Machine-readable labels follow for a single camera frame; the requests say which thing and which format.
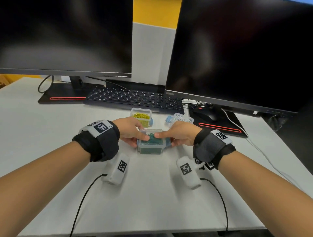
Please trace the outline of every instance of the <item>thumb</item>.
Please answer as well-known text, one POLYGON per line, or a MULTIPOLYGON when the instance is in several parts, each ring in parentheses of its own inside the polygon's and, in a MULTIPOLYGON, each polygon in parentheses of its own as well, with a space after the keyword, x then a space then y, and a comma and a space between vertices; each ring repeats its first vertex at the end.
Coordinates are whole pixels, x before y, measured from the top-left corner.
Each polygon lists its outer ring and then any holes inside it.
POLYGON ((150 137, 140 131, 137 131, 135 138, 139 139, 139 140, 143 140, 143 141, 148 141, 150 139, 150 137))
POLYGON ((155 138, 169 138, 169 137, 172 137, 171 136, 171 130, 167 130, 167 131, 160 132, 160 133, 155 133, 154 137, 155 138))

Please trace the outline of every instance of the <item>black keyboard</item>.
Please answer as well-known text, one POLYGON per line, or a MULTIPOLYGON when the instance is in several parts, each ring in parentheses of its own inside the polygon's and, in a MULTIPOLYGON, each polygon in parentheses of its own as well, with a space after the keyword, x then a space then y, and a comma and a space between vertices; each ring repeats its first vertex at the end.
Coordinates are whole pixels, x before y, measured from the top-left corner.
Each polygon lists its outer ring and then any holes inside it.
POLYGON ((124 109, 142 107, 151 109, 153 112, 184 114, 180 98, 164 96, 162 93, 113 89, 103 86, 95 86, 84 100, 84 104, 124 109))

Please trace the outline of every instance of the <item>plastic container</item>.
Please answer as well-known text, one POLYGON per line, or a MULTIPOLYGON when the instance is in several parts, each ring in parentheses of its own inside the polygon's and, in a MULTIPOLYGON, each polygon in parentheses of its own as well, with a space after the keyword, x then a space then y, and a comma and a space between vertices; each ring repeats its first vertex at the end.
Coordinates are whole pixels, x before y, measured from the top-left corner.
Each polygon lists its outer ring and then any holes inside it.
POLYGON ((166 124, 171 127, 176 121, 183 121, 193 124, 194 119, 192 117, 184 117, 180 113, 175 113, 174 116, 168 116, 165 120, 166 124))
POLYGON ((143 108, 132 108, 131 109, 131 117, 133 117, 134 114, 136 113, 143 113, 143 114, 147 114, 149 116, 149 119, 145 119, 145 118, 136 118, 140 121, 140 123, 143 125, 144 128, 148 128, 149 124, 152 123, 151 119, 152 119, 152 111, 151 109, 143 109, 143 108))
POLYGON ((149 141, 139 140, 138 151, 140 152, 140 154, 160 155, 166 146, 166 141, 165 141, 165 138, 155 138, 154 133, 163 132, 163 130, 162 129, 142 129, 140 131, 150 136, 149 141))

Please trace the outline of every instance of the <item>black monitor screen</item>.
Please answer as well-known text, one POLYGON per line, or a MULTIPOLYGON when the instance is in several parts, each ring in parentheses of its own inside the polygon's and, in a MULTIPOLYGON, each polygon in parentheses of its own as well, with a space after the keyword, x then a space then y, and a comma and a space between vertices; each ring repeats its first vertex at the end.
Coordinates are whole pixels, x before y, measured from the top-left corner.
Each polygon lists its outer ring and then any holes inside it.
POLYGON ((130 0, 2 1, 0 73, 131 73, 132 13, 130 0))
POLYGON ((183 0, 166 90, 297 112, 311 97, 312 28, 309 4, 183 0))

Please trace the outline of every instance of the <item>black mouse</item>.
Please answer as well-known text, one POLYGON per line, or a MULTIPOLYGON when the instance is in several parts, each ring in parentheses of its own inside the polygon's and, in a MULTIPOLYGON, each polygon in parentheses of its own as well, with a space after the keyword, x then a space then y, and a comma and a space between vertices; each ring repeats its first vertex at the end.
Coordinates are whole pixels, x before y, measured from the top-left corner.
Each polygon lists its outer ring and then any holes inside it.
POLYGON ((207 122, 214 122, 218 119, 215 111, 207 107, 196 107, 193 113, 207 122))

